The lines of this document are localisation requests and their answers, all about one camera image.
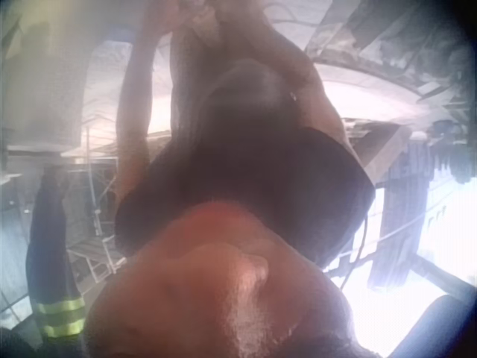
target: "nose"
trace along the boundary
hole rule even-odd
[[[266,259],[223,243],[196,248],[178,260],[177,265],[176,284],[182,286],[181,291],[221,303],[232,292],[235,300],[256,295],[268,278]]]

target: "person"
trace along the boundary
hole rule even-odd
[[[25,273],[42,338],[39,357],[82,357],[86,309],[66,252],[63,198],[68,188],[64,168],[45,168],[31,221]]]
[[[172,137],[151,164],[154,52],[182,21],[178,3],[153,2],[133,44],[116,125],[128,264],[89,313],[88,352],[374,357],[320,270],[363,222],[373,185],[310,59],[254,0],[210,4],[222,47],[190,22],[175,30]]]

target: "hand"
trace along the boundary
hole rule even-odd
[[[191,19],[196,10],[179,0],[150,0],[145,10],[143,28],[162,36]]]
[[[222,22],[247,21],[250,17],[262,16],[259,0],[210,0],[210,3],[215,8],[217,19]]]

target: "sleeve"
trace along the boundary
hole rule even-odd
[[[293,246],[324,268],[352,239],[375,189],[360,163],[320,131],[299,129],[287,205]]]

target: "yellow reflective stripe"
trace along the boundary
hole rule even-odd
[[[34,304],[34,310],[38,310],[45,315],[53,315],[55,313],[75,311],[84,307],[84,299],[82,297],[76,300],[61,301],[54,304]]]
[[[43,326],[42,331],[50,338],[60,338],[75,336],[83,332],[85,319],[78,319],[76,322],[63,324],[61,326]]]

